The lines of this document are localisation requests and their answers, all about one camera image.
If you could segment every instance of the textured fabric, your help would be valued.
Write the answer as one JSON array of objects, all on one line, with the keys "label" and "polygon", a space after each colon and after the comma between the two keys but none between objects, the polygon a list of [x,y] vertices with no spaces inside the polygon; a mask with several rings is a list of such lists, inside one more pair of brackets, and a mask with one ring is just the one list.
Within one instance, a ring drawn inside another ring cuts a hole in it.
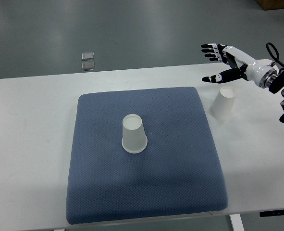
[{"label": "textured fabric", "polygon": [[[122,147],[122,120],[138,114],[148,145]],[[78,101],[68,177],[70,224],[222,210],[220,161],[195,88],[92,93]]]}]

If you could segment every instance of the small square object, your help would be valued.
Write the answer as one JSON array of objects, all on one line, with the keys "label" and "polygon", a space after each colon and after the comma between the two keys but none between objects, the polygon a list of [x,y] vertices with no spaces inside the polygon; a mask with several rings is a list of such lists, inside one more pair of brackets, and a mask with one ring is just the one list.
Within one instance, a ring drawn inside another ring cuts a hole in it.
[{"label": "small square object", "polygon": [[94,62],[83,62],[82,63],[82,71],[90,71],[94,70]]},{"label": "small square object", "polygon": [[93,52],[87,52],[82,54],[82,60],[93,60],[93,59],[94,59]]}]

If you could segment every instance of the upside-down paper cup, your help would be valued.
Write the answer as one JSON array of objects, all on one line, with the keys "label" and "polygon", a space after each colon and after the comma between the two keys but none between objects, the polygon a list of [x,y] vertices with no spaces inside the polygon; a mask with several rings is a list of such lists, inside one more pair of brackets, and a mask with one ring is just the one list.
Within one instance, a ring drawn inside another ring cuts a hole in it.
[{"label": "upside-down paper cup", "polygon": [[136,114],[126,115],[123,119],[123,148],[129,153],[140,153],[147,146],[143,122]]},{"label": "upside-down paper cup", "polygon": [[232,87],[222,87],[210,106],[210,114],[217,119],[230,117],[235,101],[236,90]]}]

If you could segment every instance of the black cable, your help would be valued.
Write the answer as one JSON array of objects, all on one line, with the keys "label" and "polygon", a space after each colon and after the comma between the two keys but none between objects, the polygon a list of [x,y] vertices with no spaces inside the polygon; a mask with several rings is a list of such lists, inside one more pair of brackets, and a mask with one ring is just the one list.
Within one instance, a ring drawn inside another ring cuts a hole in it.
[{"label": "black cable", "polygon": [[[272,54],[272,51],[270,50],[269,46],[271,46],[273,50],[275,51],[276,57]],[[281,61],[279,61],[280,55],[277,51],[277,48],[270,42],[266,44],[266,48],[267,48],[267,51],[269,52],[269,55],[272,57],[272,59],[274,59],[274,61],[276,61],[279,65],[281,65],[284,68],[284,64]]]}]

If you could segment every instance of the cardboard box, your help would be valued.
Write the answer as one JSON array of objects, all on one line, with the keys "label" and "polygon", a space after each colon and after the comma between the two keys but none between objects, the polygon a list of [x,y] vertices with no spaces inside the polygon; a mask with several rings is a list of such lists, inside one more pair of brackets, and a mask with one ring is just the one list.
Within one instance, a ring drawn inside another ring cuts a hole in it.
[{"label": "cardboard box", "polygon": [[263,10],[284,9],[284,0],[257,0]]}]

